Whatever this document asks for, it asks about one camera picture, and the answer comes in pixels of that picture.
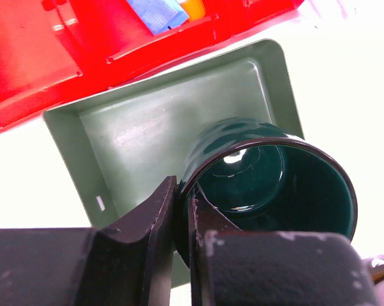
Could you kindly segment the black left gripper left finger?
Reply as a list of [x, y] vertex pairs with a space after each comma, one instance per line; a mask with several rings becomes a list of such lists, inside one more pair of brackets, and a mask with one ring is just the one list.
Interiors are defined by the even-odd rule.
[[168, 305], [176, 189], [103, 229], [0, 229], [0, 305]]

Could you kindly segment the blue toothpaste tube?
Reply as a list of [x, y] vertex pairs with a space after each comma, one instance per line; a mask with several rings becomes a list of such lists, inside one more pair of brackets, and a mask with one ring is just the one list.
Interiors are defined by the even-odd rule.
[[179, 27], [189, 19], [177, 1], [130, 0], [128, 4], [153, 35]]

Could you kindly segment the green metal box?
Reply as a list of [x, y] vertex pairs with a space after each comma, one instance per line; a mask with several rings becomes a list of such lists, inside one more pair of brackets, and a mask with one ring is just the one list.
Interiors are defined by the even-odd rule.
[[43, 114], [92, 226], [181, 178], [198, 135], [230, 117], [303, 137], [283, 48], [261, 40]]

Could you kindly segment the dark green mug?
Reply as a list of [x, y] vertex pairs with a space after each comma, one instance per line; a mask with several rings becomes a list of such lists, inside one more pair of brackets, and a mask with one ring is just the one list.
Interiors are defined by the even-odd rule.
[[355, 189], [343, 167], [302, 138], [257, 119], [232, 117], [204, 129], [185, 160], [175, 246], [189, 263], [188, 208], [201, 195], [248, 231], [318, 231], [352, 239]]

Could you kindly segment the red plastic organizer bin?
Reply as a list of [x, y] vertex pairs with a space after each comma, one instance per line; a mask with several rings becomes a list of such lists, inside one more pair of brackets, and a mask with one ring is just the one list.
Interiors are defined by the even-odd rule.
[[129, 1], [0, 1], [0, 133], [292, 17], [300, 1], [195, 1], [154, 34]]

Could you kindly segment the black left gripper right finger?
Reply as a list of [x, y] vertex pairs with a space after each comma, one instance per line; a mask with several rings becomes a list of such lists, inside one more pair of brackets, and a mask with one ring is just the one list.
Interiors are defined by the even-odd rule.
[[367, 268], [335, 233], [248, 232], [194, 187], [187, 198], [193, 305], [377, 305]]

